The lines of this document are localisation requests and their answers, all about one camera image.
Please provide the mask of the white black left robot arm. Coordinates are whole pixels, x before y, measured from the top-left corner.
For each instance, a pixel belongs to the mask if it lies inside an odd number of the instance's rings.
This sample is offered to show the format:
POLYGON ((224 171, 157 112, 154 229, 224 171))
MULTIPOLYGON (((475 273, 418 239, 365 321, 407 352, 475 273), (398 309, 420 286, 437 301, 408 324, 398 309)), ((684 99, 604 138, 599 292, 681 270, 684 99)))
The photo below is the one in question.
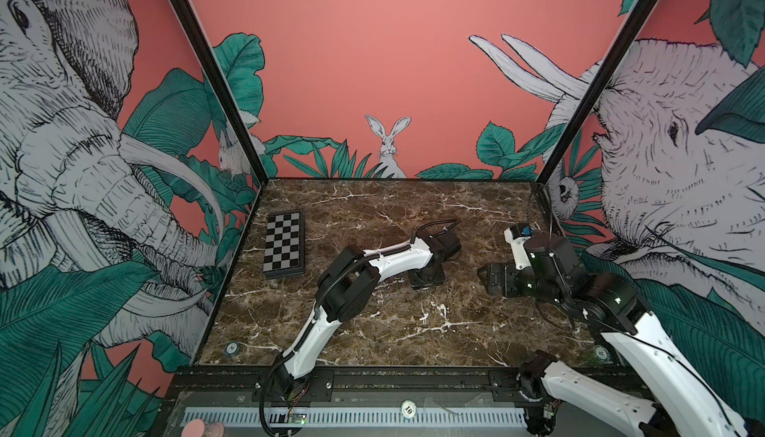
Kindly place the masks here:
POLYGON ((461 250, 453 231, 457 219, 422 225, 394 246, 363 250, 346 247, 320 275, 314 305, 295 341, 274 359, 259 382, 259 396, 295 401, 309 386, 318 357, 335 331, 368 305, 375 289, 387 279, 408 274, 416 289, 445 281, 443 264, 461 250))

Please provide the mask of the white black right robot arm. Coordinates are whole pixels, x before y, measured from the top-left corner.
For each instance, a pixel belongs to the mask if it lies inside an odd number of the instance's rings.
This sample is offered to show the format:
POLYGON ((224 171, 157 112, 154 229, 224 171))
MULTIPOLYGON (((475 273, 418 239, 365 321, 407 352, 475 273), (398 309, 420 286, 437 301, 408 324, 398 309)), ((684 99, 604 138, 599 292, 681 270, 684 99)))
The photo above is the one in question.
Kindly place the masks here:
POLYGON ((478 269, 488 293, 556 306, 611 345, 653 395, 634 397, 536 351, 519 367, 515 385, 533 405, 525 412, 531 434, 549 435, 558 404, 569 403, 628 436, 763 435, 762 422, 741 416, 706 383, 627 278, 587 271, 560 235, 520 236, 511 249, 512 262, 478 269))

